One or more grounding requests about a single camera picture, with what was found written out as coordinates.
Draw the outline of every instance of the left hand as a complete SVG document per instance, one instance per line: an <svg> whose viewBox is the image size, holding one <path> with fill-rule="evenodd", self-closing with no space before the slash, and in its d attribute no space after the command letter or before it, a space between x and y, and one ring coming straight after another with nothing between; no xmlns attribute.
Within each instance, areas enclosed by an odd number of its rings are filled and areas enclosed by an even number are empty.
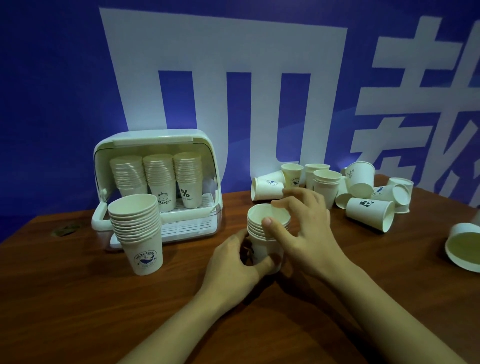
<svg viewBox="0 0 480 364"><path fill-rule="evenodd" d="M221 314L238 305L275 267L269 256L251 267L241 262L240 246L246 236L247 229L240 230L215 248L198 291L212 300L212 304L218 305Z"/></svg>

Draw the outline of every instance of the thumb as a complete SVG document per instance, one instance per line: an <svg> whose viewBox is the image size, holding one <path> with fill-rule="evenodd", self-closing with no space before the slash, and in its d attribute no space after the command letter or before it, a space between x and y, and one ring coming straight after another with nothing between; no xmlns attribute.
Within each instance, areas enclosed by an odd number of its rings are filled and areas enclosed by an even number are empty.
<svg viewBox="0 0 480 364"><path fill-rule="evenodd" d="M267 217L262 220L262 226L266 232L275 238L287 253L294 244L295 237L276 219Z"/></svg>
<svg viewBox="0 0 480 364"><path fill-rule="evenodd" d="M267 255L260 263L252 266L252 268L255 268L258 274L258 280L256 281L256 283L258 283L259 280L261 280L265 275L270 273L273 268L275 268L277 260L280 260L280 257L278 255L274 255L273 259L271 256Z"/></svg>

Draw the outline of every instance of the hand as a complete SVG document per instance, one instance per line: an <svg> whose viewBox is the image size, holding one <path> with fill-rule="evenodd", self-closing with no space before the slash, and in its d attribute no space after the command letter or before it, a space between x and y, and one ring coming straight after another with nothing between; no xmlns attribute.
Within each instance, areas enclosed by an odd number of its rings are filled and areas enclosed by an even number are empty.
<svg viewBox="0 0 480 364"><path fill-rule="evenodd" d="M215 248L198 292L219 305L221 315L238 305L275 267L269 256L251 267L241 262L240 246L246 236L247 229L240 230Z"/></svg>
<svg viewBox="0 0 480 364"><path fill-rule="evenodd" d="M331 282L349 260L330 230L330 211L324 197L305 188L283 190L285 198L273 200L275 207L286 208L300 221L298 237L292 236L274 218L264 218L264 229L280 243L287 255L307 274Z"/></svg>

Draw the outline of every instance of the fingernail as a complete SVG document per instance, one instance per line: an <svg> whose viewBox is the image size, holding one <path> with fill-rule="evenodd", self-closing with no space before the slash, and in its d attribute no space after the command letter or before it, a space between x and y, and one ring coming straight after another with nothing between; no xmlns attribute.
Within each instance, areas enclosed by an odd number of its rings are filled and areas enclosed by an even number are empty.
<svg viewBox="0 0 480 364"><path fill-rule="evenodd" d="M272 223L272 219L271 218L264 218L262 220L262 223L263 223L264 226L269 226Z"/></svg>

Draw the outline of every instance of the right hand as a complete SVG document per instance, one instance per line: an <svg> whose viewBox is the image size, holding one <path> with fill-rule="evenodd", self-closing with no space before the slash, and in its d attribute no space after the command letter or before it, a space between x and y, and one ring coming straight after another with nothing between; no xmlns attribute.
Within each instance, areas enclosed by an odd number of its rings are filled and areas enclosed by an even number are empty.
<svg viewBox="0 0 480 364"><path fill-rule="evenodd" d="M262 225L308 275L327 282L335 280L350 262L338 246L330 230L330 211L321 194L306 188L283 190L284 198L273 200L272 206L286 208L300 222L298 236L291 235L274 218L264 218Z"/></svg>

